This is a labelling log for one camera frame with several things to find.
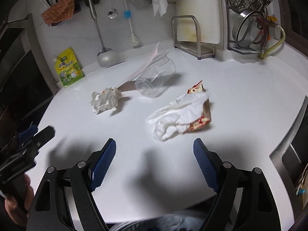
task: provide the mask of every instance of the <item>utensil holder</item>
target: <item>utensil holder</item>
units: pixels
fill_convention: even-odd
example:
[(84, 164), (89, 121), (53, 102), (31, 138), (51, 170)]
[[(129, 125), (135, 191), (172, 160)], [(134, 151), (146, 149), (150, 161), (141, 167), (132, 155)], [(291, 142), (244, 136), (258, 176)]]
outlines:
[[(177, 40), (177, 29), (175, 28), (175, 25), (174, 25), (174, 19), (177, 19), (177, 18), (191, 18), (194, 21), (195, 28), (196, 28), (196, 37), (197, 37), (196, 42)], [(171, 18), (171, 26), (172, 26), (173, 42), (174, 42), (175, 48), (178, 48), (186, 53), (189, 53), (197, 57), (198, 60), (209, 58), (209, 57), (213, 57), (213, 58), (215, 57), (214, 45), (201, 42), (200, 27), (199, 27), (198, 20), (195, 16), (192, 16), (192, 15), (174, 16)]]

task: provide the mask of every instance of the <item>clear plastic cup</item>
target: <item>clear plastic cup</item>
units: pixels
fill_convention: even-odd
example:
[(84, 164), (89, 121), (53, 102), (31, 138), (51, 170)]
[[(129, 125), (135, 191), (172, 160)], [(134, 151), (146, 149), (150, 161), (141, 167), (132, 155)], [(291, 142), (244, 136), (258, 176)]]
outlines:
[(179, 215), (167, 214), (162, 216), (157, 226), (161, 231), (175, 231), (183, 223), (183, 218)]
[(174, 62), (167, 54), (168, 51), (155, 57), (137, 78), (135, 86), (143, 96), (159, 96), (160, 88), (177, 72)]

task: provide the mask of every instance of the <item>food wrapper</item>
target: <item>food wrapper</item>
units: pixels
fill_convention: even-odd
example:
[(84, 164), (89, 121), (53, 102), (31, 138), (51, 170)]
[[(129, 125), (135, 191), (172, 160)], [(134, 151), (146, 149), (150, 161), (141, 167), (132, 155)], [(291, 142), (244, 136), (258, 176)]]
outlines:
[(71, 48), (61, 52), (55, 59), (55, 70), (65, 88), (84, 77)]
[(118, 101), (122, 97), (122, 93), (117, 88), (106, 88), (102, 93), (92, 93), (92, 110), (99, 114), (108, 109), (118, 106)]
[(200, 81), (187, 93), (156, 110), (145, 120), (154, 138), (164, 141), (207, 125), (211, 120), (209, 96), (210, 93), (204, 90)]
[[(205, 92), (205, 89), (203, 88), (202, 85), (202, 81), (198, 82), (196, 85), (194, 85), (192, 88), (190, 88), (187, 91), (187, 94), (189, 93), (199, 93), (199, 92)], [(188, 132), (190, 131), (195, 131), (198, 129), (203, 128), (205, 125), (209, 124), (211, 121), (211, 112), (210, 112), (210, 105), (209, 105), (209, 100), (207, 100), (204, 104), (203, 104), (203, 113), (202, 116), (192, 122), (189, 126), (189, 129), (187, 130)]]

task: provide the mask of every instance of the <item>white countertop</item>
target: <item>white countertop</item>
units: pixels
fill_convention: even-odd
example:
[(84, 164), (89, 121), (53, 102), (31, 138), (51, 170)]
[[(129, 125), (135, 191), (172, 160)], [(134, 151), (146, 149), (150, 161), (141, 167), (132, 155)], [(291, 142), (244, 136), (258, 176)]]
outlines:
[[(215, 58), (198, 61), (178, 49), (170, 50), (168, 56), (177, 67), (177, 75), (158, 98), (146, 98), (132, 90), (123, 92), (116, 110), (95, 115), (90, 106), (93, 91), (117, 85), (146, 56), (86, 75), (56, 94), (39, 125), (39, 130), (54, 126), (56, 135), (41, 148), (36, 167), (28, 172), (34, 191), (47, 167), (71, 167), (113, 138), (115, 157), (102, 186), (93, 193), (105, 222), (181, 210), (214, 195), (192, 151), (193, 141), (201, 138), (223, 161), (239, 169), (263, 170), (282, 230), (287, 230), (294, 221), (292, 207), (269, 155), (295, 120), (308, 91), (306, 81), (273, 57), (253, 63)], [(211, 93), (209, 126), (165, 142), (155, 140), (145, 119), (202, 79)]]

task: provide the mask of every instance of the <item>dish rack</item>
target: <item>dish rack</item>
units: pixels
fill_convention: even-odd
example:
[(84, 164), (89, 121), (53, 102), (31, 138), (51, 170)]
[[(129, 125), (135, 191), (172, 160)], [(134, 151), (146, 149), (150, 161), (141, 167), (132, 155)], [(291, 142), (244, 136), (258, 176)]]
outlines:
[[(178, 18), (191, 18), (195, 23), (196, 28), (196, 37), (197, 41), (178, 41), (177, 39), (177, 27), (176, 23), (174, 23), (175, 19)], [(215, 57), (214, 54), (214, 45), (201, 42), (201, 31), (198, 20), (195, 16), (187, 15), (187, 16), (174, 16), (171, 18), (171, 26), (172, 26), (172, 33), (173, 33), (173, 42), (174, 47), (178, 48), (186, 53), (189, 53), (198, 58), (198, 60)]]
[(258, 55), (260, 53), (260, 50), (255, 50), (251, 47), (245, 47), (241, 48), (237, 46), (237, 41), (230, 39), (230, 16), (229, 13), (231, 11), (231, 8), (226, 4), (227, 6), (227, 24), (228, 24), (228, 50), (234, 51), (241, 55)]

